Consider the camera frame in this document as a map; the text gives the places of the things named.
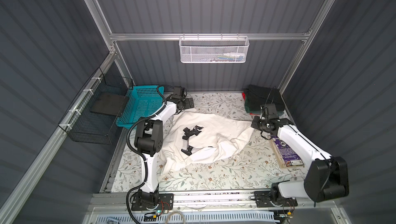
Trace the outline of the white t shirt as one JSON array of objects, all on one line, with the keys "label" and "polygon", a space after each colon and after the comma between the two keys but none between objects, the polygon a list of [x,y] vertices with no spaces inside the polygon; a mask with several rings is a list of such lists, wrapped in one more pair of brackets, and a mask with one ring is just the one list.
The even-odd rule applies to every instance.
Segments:
[{"label": "white t shirt", "polygon": [[250,121],[198,113],[195,109],[175,115],[159,153],[164,162],[161,175],[192,164],[230,158],[249,143],[253,132]]}]

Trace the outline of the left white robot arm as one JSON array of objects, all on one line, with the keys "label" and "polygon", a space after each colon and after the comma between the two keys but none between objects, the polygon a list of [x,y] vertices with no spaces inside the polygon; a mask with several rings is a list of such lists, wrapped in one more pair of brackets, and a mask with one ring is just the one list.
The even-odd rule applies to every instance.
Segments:
[{"label": "left white robot arm", "polygon": [[148,117],[139,118],[132,127],[136,130],[132,150],[141,157],[143,169],[142,185],[139,190],[147,194],[158,191],[157,156],[163,146],[164,123],[182,110],[193,107],[193,104],[186,99],[187,90],[184,87],[172,87],[173,94],[168,97],[164,97],[159,91],[160,88],[165,88],[165,85],[156,87],[156,92],[162,100],[160,108]]}]

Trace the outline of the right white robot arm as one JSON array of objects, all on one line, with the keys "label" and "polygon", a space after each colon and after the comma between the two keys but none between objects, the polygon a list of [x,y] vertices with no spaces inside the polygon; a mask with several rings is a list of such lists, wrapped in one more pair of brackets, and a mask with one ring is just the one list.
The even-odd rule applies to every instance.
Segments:
[{"label": "right white robot arm", "polygon": [[292,198],[305,198],[318,203],[349,195],[347,162],[322,150],[289,119],[280,118],[275,104],[262,105],[261,115],[254,117],[251,127],[285,142],[308,167],[303,180],[272,184],[267,198],[274,205],[282,205]]}]

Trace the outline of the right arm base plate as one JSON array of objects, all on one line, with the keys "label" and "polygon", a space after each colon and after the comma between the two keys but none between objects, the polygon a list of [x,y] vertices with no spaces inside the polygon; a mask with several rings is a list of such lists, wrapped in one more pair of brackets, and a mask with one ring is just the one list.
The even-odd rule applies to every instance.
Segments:
[{"label": "right arm base plate", "polygon": [[257,207],[296,207],[295,198],[284,198],[277,191],[255,191],[253,200]]}]

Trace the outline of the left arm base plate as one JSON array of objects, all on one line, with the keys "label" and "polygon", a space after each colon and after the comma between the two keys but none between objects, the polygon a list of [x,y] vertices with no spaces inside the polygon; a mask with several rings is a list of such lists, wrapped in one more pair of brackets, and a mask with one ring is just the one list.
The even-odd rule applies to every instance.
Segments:
[{"label": "left arm base plate", "polygon": [[133,193],[130,197],[132,211],[169,211],[173,209],[173,194]]}]

